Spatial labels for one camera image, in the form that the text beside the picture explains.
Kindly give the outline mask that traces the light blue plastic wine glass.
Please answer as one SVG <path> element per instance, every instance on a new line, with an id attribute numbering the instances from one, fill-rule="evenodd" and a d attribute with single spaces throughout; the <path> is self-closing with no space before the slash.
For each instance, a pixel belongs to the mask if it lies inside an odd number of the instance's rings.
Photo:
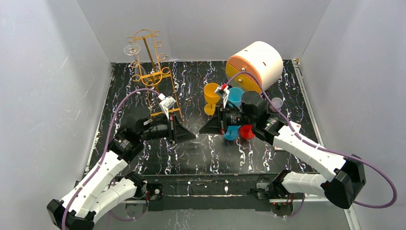
<path id="1" fill-rule="evenodd" d="M 232 105 L 236 107 L 241 106 L 241 98 L 243 95 L 244 91 L 238 87 L 232 87 L 229 89 L 229 95 L 228 95 L 228 102 L 230 102 Z"/>

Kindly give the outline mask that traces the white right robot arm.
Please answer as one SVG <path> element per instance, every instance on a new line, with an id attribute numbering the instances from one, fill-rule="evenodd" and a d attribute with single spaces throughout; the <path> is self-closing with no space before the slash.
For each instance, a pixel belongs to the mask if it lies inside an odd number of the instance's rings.
<path id="1" fill-rule="evenodd" d="M 290 125 L 273 114 L 269 103 L 255 91 L 242 95 L 241 106 L 216 106 L 213 117 L 199 130 L 201 134 L 225 134 L 231 126 L 252 126 L 256 138 L 291 153 L 315 169 L 316 173 L 283 170 L 268 187 L 271 196 L 284 198 L 302 193 L 325 197 L 348 209 L 364 187 L 365 171 L 355 155 L 343 157 L 324 152 L 321 146 L 292 131 Z"/>

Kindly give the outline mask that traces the red plastic wine glass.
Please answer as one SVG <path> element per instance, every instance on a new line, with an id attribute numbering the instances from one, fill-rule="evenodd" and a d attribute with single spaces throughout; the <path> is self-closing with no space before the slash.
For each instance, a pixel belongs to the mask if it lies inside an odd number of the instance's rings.
<path id="1" fill-rule="evenodd" d="M 255 134 L 252 132 L 252 125 L 241 126 L 239 133 L 244 139 L 253 139 L 255 137 Z"/>

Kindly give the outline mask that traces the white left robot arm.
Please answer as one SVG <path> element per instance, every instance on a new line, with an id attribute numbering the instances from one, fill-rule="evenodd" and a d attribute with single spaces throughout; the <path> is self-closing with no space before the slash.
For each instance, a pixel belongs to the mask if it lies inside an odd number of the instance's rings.
<path id="1" fill-rule="evenodd" d="M 52 199 L 46 209 L 60 230 L 91 230 L 104 214 L 122 201 L 136 197 L 146 200 L 147 181 L 130 172 L 109 187 L 127 165 L 144 150 L 146 140 L 166 138 L 177 144 L 194 140 L 196 135 L 184 127 L 175 115 L 151 116 L 145 107 L 133 109 L 109 141 L 104 159 L 62 199 Z"/>

